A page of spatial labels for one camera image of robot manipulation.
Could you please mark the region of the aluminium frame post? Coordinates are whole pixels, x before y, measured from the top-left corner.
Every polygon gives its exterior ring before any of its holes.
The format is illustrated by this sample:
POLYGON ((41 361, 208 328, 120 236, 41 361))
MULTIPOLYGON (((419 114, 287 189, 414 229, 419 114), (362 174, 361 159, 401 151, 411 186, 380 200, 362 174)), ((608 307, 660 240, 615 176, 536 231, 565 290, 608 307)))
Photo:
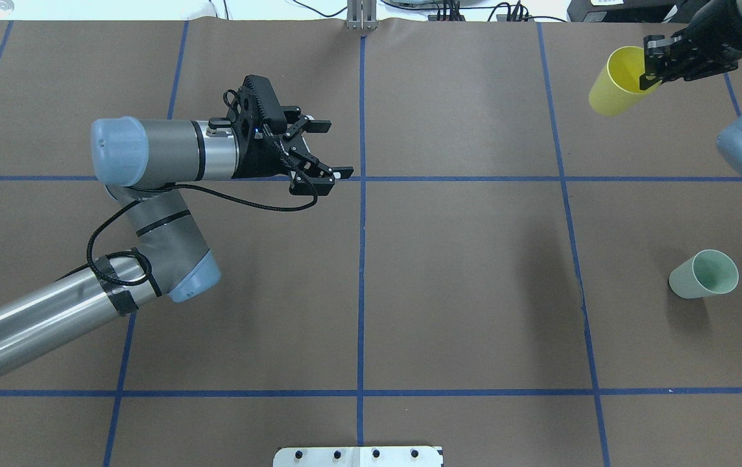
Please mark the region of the aluminium frame post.
POLYGON ((348 0, 346 2, 346 21, 348 30, 370 32, 379 26, 377 17, 377 1, 375 0, 348 0))

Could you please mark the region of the white pedestal column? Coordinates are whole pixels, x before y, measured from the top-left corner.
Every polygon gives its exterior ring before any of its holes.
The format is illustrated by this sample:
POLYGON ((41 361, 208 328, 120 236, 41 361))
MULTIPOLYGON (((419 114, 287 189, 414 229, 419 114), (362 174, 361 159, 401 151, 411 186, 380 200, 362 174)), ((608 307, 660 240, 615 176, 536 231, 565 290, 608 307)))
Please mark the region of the white pedestal column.
POLYGON ((288 447, 274 455, 273 466, 443 466, 441 447, 339 446, 288 447))

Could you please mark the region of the black box with label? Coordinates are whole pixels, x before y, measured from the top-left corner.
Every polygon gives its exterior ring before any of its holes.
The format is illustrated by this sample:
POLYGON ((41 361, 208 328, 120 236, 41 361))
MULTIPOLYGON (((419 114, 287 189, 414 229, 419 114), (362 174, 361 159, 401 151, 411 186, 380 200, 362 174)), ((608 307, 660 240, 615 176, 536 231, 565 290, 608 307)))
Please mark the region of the black box with label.
POLYGON ((665 23, 679 8, 677 1, 570 1, 571 23, 665 23))

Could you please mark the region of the green plastic cup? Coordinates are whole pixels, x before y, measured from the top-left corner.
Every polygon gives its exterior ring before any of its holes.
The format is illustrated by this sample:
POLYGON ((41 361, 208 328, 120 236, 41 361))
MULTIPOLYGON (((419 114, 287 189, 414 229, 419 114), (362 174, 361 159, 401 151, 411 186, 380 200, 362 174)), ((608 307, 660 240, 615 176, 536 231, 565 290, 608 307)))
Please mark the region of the green plastic cup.
POLYGON ((738 283, 739 270, 734 260, 713 249, 697 252, 668 278, 671 292, 686 300, 731 293, 738 283))

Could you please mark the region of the yellow plastic cup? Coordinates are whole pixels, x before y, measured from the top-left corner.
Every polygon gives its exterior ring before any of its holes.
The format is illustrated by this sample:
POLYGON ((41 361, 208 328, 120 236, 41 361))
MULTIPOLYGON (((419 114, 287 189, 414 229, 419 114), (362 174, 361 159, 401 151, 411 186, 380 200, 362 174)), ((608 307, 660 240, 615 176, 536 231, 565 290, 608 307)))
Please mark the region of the yellow plastic cup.
POLYGON ((639 91, 638 78, 643 72, 643 48, 626 45, 612 51, 588 92, 591 109, 599 115, 612 117, 635 106, 659 88, 639 91))

